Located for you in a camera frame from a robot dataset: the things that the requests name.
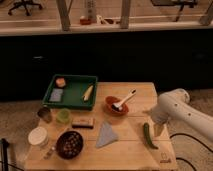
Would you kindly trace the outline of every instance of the wall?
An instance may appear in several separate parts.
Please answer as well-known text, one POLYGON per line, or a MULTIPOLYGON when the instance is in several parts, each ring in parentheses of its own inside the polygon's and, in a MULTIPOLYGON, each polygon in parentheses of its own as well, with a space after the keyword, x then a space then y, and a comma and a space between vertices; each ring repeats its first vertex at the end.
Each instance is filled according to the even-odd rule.
POLYGON ((212 37, 212 30, 1 37, 0 100, 41 99, 55 73, 151 81, 159 91, 212 88, 212 37))

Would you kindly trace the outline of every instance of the spoon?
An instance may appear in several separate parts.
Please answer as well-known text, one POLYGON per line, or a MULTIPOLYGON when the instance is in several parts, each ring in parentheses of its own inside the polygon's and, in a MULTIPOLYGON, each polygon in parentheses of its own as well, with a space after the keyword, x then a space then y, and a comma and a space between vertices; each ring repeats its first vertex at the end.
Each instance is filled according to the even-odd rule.
POLYGON ((123 98, 121 101, 113 103, 112 108, 116 111, 121 111, 122 110, 122 104, 124 104, 127 100, 129 100, 132 96, 134 96, 136 93, 136 90, 133 90, 125 98, 123 98))

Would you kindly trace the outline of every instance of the bowl of beans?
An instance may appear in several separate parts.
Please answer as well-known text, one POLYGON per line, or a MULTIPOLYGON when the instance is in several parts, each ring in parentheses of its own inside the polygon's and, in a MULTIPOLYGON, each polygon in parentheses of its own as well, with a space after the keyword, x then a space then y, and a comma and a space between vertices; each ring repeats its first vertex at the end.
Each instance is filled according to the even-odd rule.
POLYGON ((63 133, 56 143, 57 154, 64 159, 76 157, 83 148, 83 137, 76 131, 63 133))

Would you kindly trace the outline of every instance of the cucumber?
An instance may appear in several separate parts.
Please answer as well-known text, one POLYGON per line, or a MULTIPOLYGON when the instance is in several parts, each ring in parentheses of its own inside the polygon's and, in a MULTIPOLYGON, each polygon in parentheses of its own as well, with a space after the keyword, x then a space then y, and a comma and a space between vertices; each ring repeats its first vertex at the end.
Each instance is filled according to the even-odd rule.
POLYGON ((144 133, 145 141, 147 142, 149 147, 152 149, 158 149, 158 147, 152 143, 150 132, 149 132, 149 124, 147 122, 143 124, 143 133, 144 133))

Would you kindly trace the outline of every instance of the brown bowl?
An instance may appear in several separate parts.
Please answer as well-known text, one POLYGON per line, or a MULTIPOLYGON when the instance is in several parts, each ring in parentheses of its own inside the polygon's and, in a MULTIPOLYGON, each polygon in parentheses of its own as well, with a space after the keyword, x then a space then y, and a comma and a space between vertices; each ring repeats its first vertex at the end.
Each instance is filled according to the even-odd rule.
POLYGON ((64 159, 76 157, 83 148, 83 138, 76 131, 63 133, 56 143, 57 154, 64 159))
POLYGON ((126 115, 129 112, 129 108, 125 103, 122 104, 121 111, 117 111, 112 108, 113 103, 116 103, 119 101, 121 101, 121 100, 114 96, 107 96, 105 99, 107 109, 110 111, 110 113, 114 114, 114 116, 126 115))

